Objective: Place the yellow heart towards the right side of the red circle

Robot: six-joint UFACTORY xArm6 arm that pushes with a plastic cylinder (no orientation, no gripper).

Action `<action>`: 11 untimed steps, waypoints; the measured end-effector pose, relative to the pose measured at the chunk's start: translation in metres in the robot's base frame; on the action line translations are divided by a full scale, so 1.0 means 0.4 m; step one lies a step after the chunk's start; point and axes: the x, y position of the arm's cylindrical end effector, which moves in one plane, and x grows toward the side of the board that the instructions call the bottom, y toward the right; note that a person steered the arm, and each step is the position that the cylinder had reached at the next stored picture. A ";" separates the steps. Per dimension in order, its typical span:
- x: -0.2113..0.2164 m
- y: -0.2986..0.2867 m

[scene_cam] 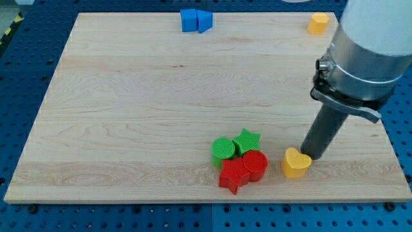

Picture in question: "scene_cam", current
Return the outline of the grey flange mount plate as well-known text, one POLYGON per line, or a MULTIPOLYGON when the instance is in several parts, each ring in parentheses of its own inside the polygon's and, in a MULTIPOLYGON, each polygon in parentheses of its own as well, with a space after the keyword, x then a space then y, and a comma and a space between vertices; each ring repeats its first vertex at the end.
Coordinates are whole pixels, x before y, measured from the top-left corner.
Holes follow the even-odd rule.
POLYGON ((344 96, 337 91, 333 91, 326 80, 318 75, 314 75, 313 83, 314 87, 310 95, 313 99, 321 101, 324 105, 348 115, 363 117, 372 123, 376 123, 381 119, 382 115, 379 113, 379 109, 386 100, 362 101, 344 96))

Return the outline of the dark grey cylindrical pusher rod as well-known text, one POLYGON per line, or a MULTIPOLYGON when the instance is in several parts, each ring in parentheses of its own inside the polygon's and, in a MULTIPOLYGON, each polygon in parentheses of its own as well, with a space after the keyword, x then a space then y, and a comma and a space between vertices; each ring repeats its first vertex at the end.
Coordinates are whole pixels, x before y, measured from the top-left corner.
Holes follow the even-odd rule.
POLYGON ((312 160, 320 159, 347 117, 348 114, 323 104, 301 145, 301 153, 312 160))

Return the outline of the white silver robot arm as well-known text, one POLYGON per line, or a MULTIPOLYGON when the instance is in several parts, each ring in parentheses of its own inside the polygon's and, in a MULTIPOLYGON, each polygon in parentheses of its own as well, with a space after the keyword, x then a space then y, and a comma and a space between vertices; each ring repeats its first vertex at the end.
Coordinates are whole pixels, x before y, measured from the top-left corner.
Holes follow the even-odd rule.
POLYGON ((349 115, 372 123, 411 66, 411 1, 348 1, 310 95, 322 102, 301 153, 320 159, 349 115))

